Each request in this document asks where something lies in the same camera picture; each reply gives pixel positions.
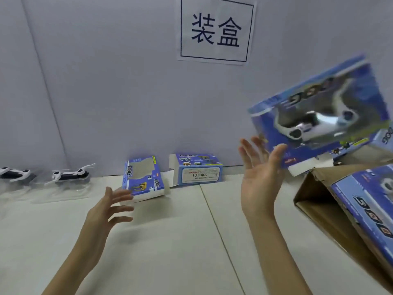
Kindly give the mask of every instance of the gray wall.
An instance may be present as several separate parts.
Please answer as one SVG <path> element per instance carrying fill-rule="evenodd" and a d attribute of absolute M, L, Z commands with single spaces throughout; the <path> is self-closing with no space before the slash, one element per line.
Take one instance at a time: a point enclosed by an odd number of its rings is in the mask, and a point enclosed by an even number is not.
<path fill-rule="evenodd" d="M 173 151 L 240 164 L 249 106 L 361 52 L 393 106 L 393 0 L 258 0 L 246 66 L 177 61 L 174 0 L 23 2 L 73 167 L 156 154 L 166 169 Z"/>
<path fill-rule="evenodd" d="M 67 167 L 20 0 L 0 0 L 0 124 L 0 167 Z"/>

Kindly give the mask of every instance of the brown cardboard box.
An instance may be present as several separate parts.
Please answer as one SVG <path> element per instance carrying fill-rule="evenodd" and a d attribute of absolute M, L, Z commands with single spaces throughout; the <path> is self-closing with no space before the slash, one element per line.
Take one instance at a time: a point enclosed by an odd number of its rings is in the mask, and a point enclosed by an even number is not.
<path fill-rule="evenodd" d="M 360 170 L 386 163 L 313 169 L 307 174 L 294 203 L 353 260 L 393 294 L 393 267 L 384 259 L 330 185 Z"/>

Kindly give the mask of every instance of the white sign with chinese characters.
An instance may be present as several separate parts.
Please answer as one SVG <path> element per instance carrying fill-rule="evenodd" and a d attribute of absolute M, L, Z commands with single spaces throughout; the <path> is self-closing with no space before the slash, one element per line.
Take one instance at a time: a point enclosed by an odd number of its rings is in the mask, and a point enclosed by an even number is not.
<path fill-rule="evenodd" d="M 250 56 L 256 3 L 177 0 L 177 59 L 244 64 Z"/>

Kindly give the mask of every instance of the table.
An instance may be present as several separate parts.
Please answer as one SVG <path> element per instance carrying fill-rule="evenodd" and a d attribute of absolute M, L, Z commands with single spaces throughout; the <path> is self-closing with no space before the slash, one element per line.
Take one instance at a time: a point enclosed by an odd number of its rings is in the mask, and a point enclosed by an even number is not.
<path fill-rule="evenodd" d="M 41 294 L 73 247 L 88 210 L 122 176 L 93 179 L 88 199 L 14 202 L 0 221 L 0 290 Z M 242 295 L 199 185 L 135 204 L 116 225 L 78 294 Z"/>
<path fill-rule="evenodd" d="M 201 185 L 245 295 L 268 294 L 247 221 L 241 211 L 242 175 Z M 293 204 L 302 177 L 287 176 L 275 215 L 300 271 L 314 295 L 389 294 Z"/>

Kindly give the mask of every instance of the label on box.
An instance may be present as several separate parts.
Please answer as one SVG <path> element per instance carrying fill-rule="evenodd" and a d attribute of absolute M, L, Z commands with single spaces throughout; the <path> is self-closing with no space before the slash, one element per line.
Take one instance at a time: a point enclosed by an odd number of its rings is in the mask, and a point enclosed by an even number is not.
<path fill-rule="evenodd" d="M 215 182 L 220 177 L 220 168 L 183 169 L 182 183 Z"/>

